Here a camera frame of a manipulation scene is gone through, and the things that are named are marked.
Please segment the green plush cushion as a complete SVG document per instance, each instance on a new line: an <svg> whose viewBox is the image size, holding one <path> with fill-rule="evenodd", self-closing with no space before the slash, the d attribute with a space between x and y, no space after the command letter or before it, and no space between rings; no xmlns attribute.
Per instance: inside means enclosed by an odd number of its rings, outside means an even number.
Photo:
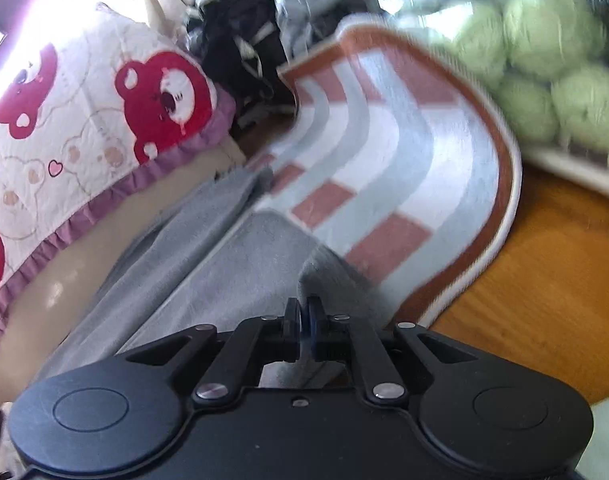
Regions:
<svg viewBox="0 0 609 480"><path fill-rule="evenodd" d="M377 0L453 58L520 142L609 156L609 0Z"/></svg>

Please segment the bear print quilt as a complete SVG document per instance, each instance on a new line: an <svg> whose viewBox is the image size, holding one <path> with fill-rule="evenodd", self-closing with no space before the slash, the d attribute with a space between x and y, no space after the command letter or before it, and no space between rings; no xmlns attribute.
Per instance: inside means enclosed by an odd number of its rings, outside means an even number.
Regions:
<svg viewBox="0 0 609 480"><path fill-rule="evenodd" d="M107 8L31 51L0 96L0 341L58 252L221 143L234 111L172 39Z"/></svg>

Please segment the checkered red white rug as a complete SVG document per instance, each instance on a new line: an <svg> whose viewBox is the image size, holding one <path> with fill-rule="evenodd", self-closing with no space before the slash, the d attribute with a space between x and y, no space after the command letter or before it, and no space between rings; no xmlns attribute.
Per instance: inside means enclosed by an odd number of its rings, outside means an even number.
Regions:
<svg viewBox="0 0 609 480"><path fill-rule="evenodd" d="M518 208L513 133L458 66L356 14L280 69L294 123L251 158L278 212L373 284L386 318L431 325L489 266Z"/></svg>

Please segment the grey garment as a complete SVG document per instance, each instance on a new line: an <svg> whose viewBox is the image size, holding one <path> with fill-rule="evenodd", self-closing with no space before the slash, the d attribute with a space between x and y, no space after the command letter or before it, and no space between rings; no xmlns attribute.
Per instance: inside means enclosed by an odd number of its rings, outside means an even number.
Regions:
<svg viewBox="0 0 609 480"><path fill-rule="evenodd" d="M271 211L254 211L272 171L236 169L163 211L121 255L84 318L36 380L62 374L198 324L221 332L283 315L316 295L328 314L385 327L383 293L316 238Z"/></svg>

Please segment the beige bed base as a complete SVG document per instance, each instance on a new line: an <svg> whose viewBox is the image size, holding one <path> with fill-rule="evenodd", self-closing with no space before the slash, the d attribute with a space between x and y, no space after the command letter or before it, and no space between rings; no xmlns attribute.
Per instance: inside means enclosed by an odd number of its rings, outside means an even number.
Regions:
<svg viewBox="0 0 609 480"><path fill-rule="evenodd" d="M137 192L55 258L10 304L0 339L0 403L24 390L76 326L121 252L152 220L209 178L246 162L228 136Z"/></svg>

